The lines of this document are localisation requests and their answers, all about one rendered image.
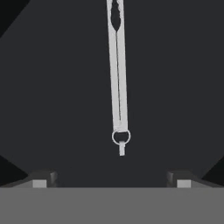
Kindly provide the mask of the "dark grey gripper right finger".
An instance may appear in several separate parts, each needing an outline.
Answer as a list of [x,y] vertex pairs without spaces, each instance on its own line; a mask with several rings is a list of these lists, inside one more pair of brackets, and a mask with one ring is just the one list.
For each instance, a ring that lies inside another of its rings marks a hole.
[[197,188],[197,187],[205,187],[205,188],[221,188],[221,185],[217,185],[205,180],[202,180],[195,175],[193,175],[190,171],[168,171],[167,172],[167,186],[168,187],[176,187],[176,188]]

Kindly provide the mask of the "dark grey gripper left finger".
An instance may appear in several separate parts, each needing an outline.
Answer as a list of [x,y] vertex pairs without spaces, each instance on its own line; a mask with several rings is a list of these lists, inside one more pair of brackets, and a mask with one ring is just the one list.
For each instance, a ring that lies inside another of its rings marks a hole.
[[51,188],[57,186],[58,173],[56,171],[35,171],[27,178],[1,185],[2,188]]

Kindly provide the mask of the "dark grey drawer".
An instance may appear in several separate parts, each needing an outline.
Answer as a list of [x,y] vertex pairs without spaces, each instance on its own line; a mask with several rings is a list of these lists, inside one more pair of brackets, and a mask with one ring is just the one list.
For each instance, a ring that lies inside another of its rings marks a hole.
[[224,0],[124,0],[128,127],[112,141],[106,0],[0,0],[0,156],[62,187],[224,177]]

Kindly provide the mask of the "silver metal tongs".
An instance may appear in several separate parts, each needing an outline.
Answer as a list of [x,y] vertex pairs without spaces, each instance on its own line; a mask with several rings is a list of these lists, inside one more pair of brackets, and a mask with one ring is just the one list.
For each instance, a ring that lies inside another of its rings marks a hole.
[[131,138],[128,127],[124,0],[106,0],[106,2],[113,118],[111,137],[119,146],[119,155],[124,156],[125,146]]

